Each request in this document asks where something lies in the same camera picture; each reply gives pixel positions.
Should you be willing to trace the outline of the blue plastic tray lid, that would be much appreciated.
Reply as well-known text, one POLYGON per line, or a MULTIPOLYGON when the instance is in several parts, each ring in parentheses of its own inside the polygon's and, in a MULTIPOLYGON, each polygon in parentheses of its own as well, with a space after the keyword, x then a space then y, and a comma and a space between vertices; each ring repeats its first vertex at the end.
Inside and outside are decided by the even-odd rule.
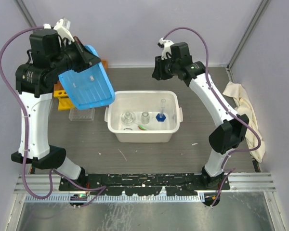
POLYGON ((115 92, 101 62, 80 73, 66 71, 58 78, 79 110, 107 106, 115 100, 115 92))

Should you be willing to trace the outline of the blue hexagonal cap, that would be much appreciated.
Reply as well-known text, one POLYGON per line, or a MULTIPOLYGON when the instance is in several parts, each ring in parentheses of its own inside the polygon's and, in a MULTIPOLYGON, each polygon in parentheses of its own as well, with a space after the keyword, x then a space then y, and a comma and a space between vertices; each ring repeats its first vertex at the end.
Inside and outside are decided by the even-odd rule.
POLYGON ((166 99, 161 99, 160 111, 159 111, 159 113, 156 115, 156 120, 157 120, 158 122, 164 122, 165 119, 166 119, 166 116, 165 116, 165 114, 164 114, 165 105, 166 105, 166 99))

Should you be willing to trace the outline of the white plastic bin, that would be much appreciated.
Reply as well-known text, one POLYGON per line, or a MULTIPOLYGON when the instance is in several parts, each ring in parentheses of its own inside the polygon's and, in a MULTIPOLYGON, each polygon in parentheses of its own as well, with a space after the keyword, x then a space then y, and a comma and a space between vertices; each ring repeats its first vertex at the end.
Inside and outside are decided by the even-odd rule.
POLYGON ((172 135, 180 128, 183 121, 182 108, 179 107, 176 94, 168 90, 128 90, 115 92, 115 100, 105 110, 105 122, 110 132, 119 142, 129 143, 164 143, 169 142, 172 135), (161 99, 166 99, 164 122, 158 122, 156 115, 160 111, 161 99), (135 120, 130 125, 121 121, 126 111, 133 112, 135 120), (142 112, 150 115, 148 124, 142 124, 142 112), (151 128, 149 131, 138 129, 138 125, 151 128))

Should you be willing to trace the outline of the small clear glass bottle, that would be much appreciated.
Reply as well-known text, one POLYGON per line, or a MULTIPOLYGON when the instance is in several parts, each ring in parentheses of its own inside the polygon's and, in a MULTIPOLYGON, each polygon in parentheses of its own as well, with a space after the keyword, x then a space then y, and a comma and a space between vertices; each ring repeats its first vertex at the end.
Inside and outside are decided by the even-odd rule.
POLYGON ((150 115, 147 111, 145 112, 142 112, 142 115, 141 115, 141 122, 142 124, 148 124, 150 121, 150 115))

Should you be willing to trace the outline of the green rainbow spoon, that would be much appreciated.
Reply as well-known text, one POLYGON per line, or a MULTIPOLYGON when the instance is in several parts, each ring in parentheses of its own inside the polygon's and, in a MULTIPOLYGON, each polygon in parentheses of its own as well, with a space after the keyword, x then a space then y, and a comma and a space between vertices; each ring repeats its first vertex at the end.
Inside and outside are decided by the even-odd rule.
POLYGON ((139 129, 139 130, 143 130, 143 131, 149 131, 149 130, 151 130, 151 128, 149 128, 148 126, 144 126, 144 125, 138 125, 138 129, 139 129))

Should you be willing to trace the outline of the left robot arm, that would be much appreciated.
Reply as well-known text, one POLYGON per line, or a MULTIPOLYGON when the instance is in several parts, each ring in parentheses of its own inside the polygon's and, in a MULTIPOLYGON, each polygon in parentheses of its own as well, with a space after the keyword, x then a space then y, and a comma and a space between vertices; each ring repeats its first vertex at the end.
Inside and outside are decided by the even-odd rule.
POLYGON ((68 29, 40 29, 29 36, 28 61, 15 73, 22 109, 21 143, 12 161, 37 169, 55 169, 76 191, 87 185, 85 169, 74 164, 61 147, 49 145, 48 122, 54 85, 66 71, 77 73, 100 62, 68 29))

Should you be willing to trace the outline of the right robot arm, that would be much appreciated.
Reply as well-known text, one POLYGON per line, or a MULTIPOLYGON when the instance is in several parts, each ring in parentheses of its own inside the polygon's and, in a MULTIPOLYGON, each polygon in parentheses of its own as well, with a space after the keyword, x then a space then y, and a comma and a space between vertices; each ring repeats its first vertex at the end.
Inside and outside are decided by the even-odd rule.
POLYGON ((204 188, 211 190, 223 179, 224 163, 227 154, 244 140, 249 122, 246 115, 239 115, 215 87, 207 73, 205 65, 193 62, 188 44, 173 43, 161 39, 158 46, 163 49, 162 55, 155 57, 155 69, 152 77, 156 80, 168 80, 177 76, 203 102, 210 113, 215 130, 209 135, 211 154, 201 170, 201 182, 204 188))

